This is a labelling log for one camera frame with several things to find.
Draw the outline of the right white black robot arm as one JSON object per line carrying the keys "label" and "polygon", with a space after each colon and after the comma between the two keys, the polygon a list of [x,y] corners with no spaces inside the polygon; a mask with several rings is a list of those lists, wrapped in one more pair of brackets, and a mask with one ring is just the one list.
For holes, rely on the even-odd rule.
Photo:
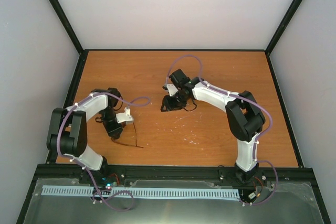
{"label": "right white black robot arm", "polygon": [[163,86],[168,95],[162,100],[161,111],[185,110],[189,100],[202,101],[224,111],[229,129],[237,138],[235,176],[242,184],[249,182],[259,167],[257,138],[266,121],[253,95],[248,91],[226,91],[199,77],[190,79],[181,69],[169,73],[166,81],[169,80],[172,83]]}

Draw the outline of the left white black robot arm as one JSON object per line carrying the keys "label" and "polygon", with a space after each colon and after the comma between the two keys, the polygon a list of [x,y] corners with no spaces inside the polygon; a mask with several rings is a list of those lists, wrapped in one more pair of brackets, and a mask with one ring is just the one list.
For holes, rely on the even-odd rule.
{"label": "left white black robot arm", "polygon": [[112,140],[119,139],[124,123],[117,121],[114,107],[122,96],[116,88],[94,89],[92,93],[99,95],[85,98],[78,106],[53,110],[46,144],[50,151],[90,169],[91,178],[101,184],[109,177],[108,162],[88,145],[87,121],[100,114],[95,121],[103,124]]}

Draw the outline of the brown sunglasses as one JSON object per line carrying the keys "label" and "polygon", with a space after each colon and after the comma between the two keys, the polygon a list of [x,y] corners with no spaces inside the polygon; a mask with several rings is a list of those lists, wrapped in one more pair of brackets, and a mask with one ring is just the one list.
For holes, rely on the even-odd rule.
{"label": "brown sunglasses", "polygon": [[111,137],[113,143],[126,146],[126,147],[135,147],[135,148],[144,148],[138,142],[138,133],[135,124],[125,125],[126,131],[124,131],[119,139]]}

